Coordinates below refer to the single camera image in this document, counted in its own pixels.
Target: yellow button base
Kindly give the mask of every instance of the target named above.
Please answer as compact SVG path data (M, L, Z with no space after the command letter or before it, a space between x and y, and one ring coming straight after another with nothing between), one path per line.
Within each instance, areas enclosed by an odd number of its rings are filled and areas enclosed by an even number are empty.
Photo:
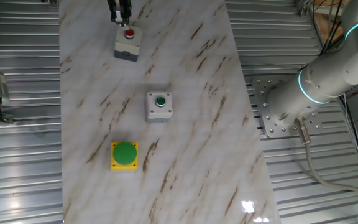
M122 142L112 142L111 143L111 152L110 152L110 170L111 171L135 171L137 170L137 156L138 156L138 150L137 150L137 142L130 142L131 144L133 144L136 148L136 158L135 160L128 165L121 165L118 164L115 160L114 160L114 156L112 156L112 152L114 151L114 148Z

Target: metal grating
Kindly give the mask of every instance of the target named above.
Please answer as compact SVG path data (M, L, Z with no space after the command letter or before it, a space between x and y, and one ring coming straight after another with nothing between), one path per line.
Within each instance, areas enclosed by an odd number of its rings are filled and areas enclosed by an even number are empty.
M226 0L226 6L247 83L260 75L298 75L318 56L318 35L311 19L298 15L294 0ZM247 87L282 223L358 223L358 193L311 178L298 137L266 138L260 105ZM331 102L318 113L324 132L311 137L316 170L326 180L358 187L358 154L341 105Z
M0 71L14 124L0 127L0 223L62 223L58 9L0 0Z

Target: white marble table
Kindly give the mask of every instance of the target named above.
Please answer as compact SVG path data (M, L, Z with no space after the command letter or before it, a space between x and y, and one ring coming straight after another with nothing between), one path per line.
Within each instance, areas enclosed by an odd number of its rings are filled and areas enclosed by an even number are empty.
M63 206L75 223L280 223L223 0L133 0L138 62L113 56L106 0L60 5ZM170 91L169 123L145 94ZM139 143L135 172L112 141Z

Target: large green button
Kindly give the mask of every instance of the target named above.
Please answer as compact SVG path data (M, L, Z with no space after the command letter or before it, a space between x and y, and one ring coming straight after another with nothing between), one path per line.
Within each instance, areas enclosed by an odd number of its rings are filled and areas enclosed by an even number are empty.
M163 107L165 105L165 98L164 97L158 97L155 101L155 104L159 107Z
M114 160L121 165L131 164L135 161L136 155L137 152L135 146L129 142L118 144L112 152Z

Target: mounting plate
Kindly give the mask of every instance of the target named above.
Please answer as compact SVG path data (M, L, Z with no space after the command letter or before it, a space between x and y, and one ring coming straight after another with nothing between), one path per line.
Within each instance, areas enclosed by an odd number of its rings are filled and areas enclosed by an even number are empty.
M288 79L288 76L274 75L263 76L252 80L252 86L254 87L254 94L257 99L257 106L262 118L262 125L264 127L264 133L269 138L282 138L290 136L298 136L298 130L295 124L293 126L287 126L283 124L269 111L269 105L267 104L267 95L270 89ZM311 116L305 119L309 134L319 134L323 132L323 125L317 112L311 113Z

